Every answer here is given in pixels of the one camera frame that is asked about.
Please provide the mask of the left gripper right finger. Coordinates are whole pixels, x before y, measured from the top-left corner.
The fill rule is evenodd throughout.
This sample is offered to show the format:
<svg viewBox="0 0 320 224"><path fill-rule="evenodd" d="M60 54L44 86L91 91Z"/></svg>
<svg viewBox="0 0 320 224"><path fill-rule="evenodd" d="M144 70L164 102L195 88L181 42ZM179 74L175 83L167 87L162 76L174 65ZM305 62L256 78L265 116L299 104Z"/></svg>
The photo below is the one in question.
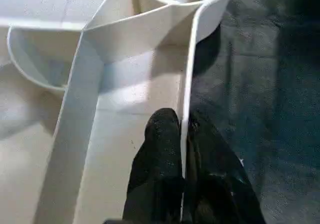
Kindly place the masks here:
<svg viewBox="0 0 320 224"><path fill-rule="evenodd" d="M187 140L192 222L265 223L242 162L217 128L193 113Z"/></svg>

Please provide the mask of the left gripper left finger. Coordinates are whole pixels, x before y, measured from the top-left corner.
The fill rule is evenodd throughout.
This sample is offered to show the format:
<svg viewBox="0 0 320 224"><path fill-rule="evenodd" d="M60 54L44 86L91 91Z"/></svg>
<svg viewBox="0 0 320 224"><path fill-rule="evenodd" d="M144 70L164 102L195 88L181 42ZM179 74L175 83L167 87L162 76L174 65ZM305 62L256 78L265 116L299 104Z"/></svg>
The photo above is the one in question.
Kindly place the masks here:
<svg viewBox="0 0 320 224"><path fill-rule="evenodd" d="M156 110L135 155L123 210L134 223L178 223L185 180L179 120L171 108Z"/></svg>

